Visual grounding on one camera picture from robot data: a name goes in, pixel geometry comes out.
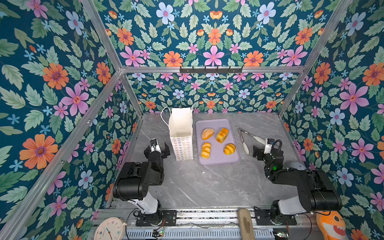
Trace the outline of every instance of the light blue flower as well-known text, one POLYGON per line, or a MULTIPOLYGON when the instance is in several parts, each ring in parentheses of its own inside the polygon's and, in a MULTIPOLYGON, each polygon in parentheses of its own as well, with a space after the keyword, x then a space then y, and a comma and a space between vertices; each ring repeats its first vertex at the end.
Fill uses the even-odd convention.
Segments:
POLYGON ((27 50, 25 50, 25 53, 26 53, 26 54, 24 54, 24 57, 28 58, 30 61, 31 61, 32 59, 36 59, 36 58, 33 56, 33 55, 34 55, 33 52, 29 53, 27 50))
POLYGON ((14 172, 17 172, 17 170, 18 170, 19 168, 23 168, 23 166, 22 166, 23 161, 18 162, 17 159, 15 159, 15 160, 14 160, 14 163, 15 163, 15 164, 12 164, 11 166, 9 166, 9 168, 13 168, 13 171, 14 171, 14 172))
POLYGON ((205 23, 209 22, 209 15, 207 16, 204 15, 203 21, 205 21, 205 23))
POLYGON ((46 115, 49 116, 50 114, 52 114, 52 108, 47 106, 46 109, 43 109, 43 112, 45 112, 46 115))
POLYGON ((46 135, 47 132, 50 132, 50 131, 51 131, 51 130, 49 129, 49 125, 47 125, 47 126, 41 125, 41 128, 42 128, 42 130, 40 130, 40 133, 44 133, 44 135, 46 135))
POLYGON ((124 20, 124 15, 122 15, 121 13, 119 13, 118 18, 120 18, 120 20, 123 21, 123 20, 124 20))
POLYGON ((16 117, 15 114, 12 114, 12 117, 7 117, 8 120, 12 121, 11 124, 14 125, 15 122, 16 123, 19 123, 18 119, 20 119, 20 117, 16 117))
POLYGON ((226 23, 228 21, 228 15, 227 16, 223 16, 223 19, 221 19, 221 21, 226 23))

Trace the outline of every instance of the clock face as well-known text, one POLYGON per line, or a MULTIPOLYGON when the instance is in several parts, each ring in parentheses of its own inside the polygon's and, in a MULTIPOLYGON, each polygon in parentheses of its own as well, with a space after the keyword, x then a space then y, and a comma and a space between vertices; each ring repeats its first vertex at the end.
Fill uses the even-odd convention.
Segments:
POLYGON ((96 230, 94 240, 121 240, 125 225, 119 218, 111 217, 102 222, 96 230))

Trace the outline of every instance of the green leaf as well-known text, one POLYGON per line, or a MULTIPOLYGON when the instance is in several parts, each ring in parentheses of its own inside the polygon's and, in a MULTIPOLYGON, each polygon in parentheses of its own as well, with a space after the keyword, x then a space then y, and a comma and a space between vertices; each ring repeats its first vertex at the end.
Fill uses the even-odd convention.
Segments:
POLYGON ((5 75, 5 78, 9 81, 10 84, 14 84, 19 90, 22 89, 23 85, 23 75, 20 73, 20 70, 17 67, 12 65, 3 65, 1 68, 1 73, 5 75))

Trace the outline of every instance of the floral wallpaper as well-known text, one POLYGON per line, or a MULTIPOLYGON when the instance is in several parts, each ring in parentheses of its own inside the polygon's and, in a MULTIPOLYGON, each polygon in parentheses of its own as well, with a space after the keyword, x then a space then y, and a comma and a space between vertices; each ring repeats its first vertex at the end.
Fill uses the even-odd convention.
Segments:
POLYGON ((296 94, 285 125, 341 194, 348 237, 384 237, 384 6, 355 1, 296 94))
MULTIPOLYGON (((95 5, 126 66, 297 66, 306 61, 337 3, 111 0, 95 5)), ((329 50, 321 55, 328 57, 329 50)))
MULTIPOLYGON (((3 227, 114 69, 78 1, 3 1, 0 26, 3 227)), ((85 239, 135 119, 119 82, 18 239, 85 239)))

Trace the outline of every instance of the orange flower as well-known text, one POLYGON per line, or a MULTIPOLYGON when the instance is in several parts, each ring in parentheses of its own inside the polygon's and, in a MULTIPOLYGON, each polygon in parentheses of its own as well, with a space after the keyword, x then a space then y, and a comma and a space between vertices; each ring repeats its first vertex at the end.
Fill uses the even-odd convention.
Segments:
POLYGON ((329 63, 322 63, 320 66, 317 67, 316 72, 314 74, 314 81, 317 84, 321 85, 328 80, 328 75, 331 74, 331 69, 329 67, 329 63))
POLYGON ((109 82, 111 73, 109 72, 109 67, 104 62, 97 64, 96 73, 99 75, 100 82, 103 82, 103 84, 109 82))
POLYGON ((199 31, 197 31, 197 35, 203 36, 204 35, 204 30, 200 29, 199 31))
POLYGON ((319 18, 323 15, 324 10, 319 10, 314 14, 314 18, 319 18))
POLYGON ((217 28, 214 28, 208 34, 208 37, 209 37, 208 41, 212 43, 212 45, 216 45, 218 42, 220 42, 221 33, 218 31, 217 28))
POLYGON ((51 162, 55 152, 57 152, 57 144, 53 144, 55 140, 48 136, 45 139, 44 134, 36 134, 35 140, 28 138, 23 147, 26 149, 20 151, 20 160, 27 160, 24 163, 29 169, 32 169, 37 164, 37 169, 42 169, 47 166, 47 162, 51 162))
POLYGON ((149 108, 149 109, 155 109, 155 108, 156 108, 156 104, 153 103, 152 101, 147 101, 147 102, 145 103, 145 106, 146 106, 147 108, 149 108))
POLYGON ((304 28, 302 31, 300 31, 295 40, 297 45, 303 45, 304 43, 308 42, 310 40, 310 37, 312 37, 312 28, 304 28))
POLYGON ((289 132, 289 125, 288 125, 288 123, 284 122, 284 126, 287 129, 287 131, 289 132))
POLYGON ((380 84, 380 81, 384 81, 384 63, 372 64, 369 66, 369 69, 366 69, 364 72, 364 77, 362 78, 363 82, 367 82, 367 86, 377 86, 380 84))
POLYGON ((135 123, 133 124, 133 127, 132 127, 132 132, 135 132, 135 130, 136 130, 136 127, 137 127, 137 122, 135 122, 135 123))
POLYGON ((63 69, 63 66, 60 64, 50 63, 49 68, 45 67, 43 69, 45 73, 43 75, 44 81, 48 82, 48 86, 60 90, 62 87, 65 87, 70 79, 67 77, 67 70, 63 69))
POLYGON ((121 141, 120 141, 120 139, 115 139, 115 141, 113 141, 113 144, 112 144, 112 152, 114 153, 114 154, 117 154, 117 153, 119 153, 119 151, 120 151, 120 147, 121 147, 121 141))
POLYGON ((167 64, 167 67, 181 67, 181 63, 183 59, 180 58, 179 53, 175 53, 174 51, 169 51, 164 55, 164 63, 167 64))
POLYGON ((105 201, 108 201, 109 196, 111 195, 112 189, 113 189, 113 183, 110 184, 109 187, 107 188, 107 191, 106 191, 107 195, 105 195, 105 201))
POLYGON ((125 45, 132 45, 135 39, 132 36, 132 33, 130 31, 127 31, 127 29, 118 29, 117 36, 119 38, 119 41, 124 43, 125 45))
POLYGON ((117 14, 116 12, 114 12, 114 11, 109 11, 108 13, 109 13, 109 15, 111 16, 111 18, 113 18, 113 19, 118 18, 118 14, 117 14))
POLYGON ((262 53, 259 53, 259 51, 254 51, 252 53, 248 53, 247 57, 244 58, 244 66, 246 67, 256 67, 260 66, 260 63, 264 61, 264 58, 262 58, 264 55, 262 53))
POLYGON ((380 156, 384 159, 384 142, 378 142, 377 143, 377 148, 379 150, 383 150, 383 151, 380 152, 380 156))
POLYGON ((306 138, 304 140, 304 144, 303 144, 305 150, 307 150, 308 152, 313 150, 313 142, 312 142, 312 139, 309 139, 309 138, 306 138))
POLYGON ((266 107, 271 109, 271 108, 276 107, 276 105, 277 105, 277 102, 272 100, 272 101, 267 102, 266 107))
POLYGON ((214 101, 209 101, 207 103, 207 107, 210 108, 210 109, 214 108, 215 107, 215 102, 214 101))
POLYGON ((83 222, 84 222, 84 219, 83 219, 83 218, 80 219, 80 220, 77 222, 76 227, 77 227, 77 228, 81 228, 81 226, 83 225, 83 222))
POLYGON ((232 36, 233 35, 233 30, 228 28, 227 31, 225 32, 225 34, 227 36, 232 36))
POLYGON ((363 233, 359 229, 353 229, 351 237, 353 240, 368 240, 368 237, 366 235, 363 235, 363 233))

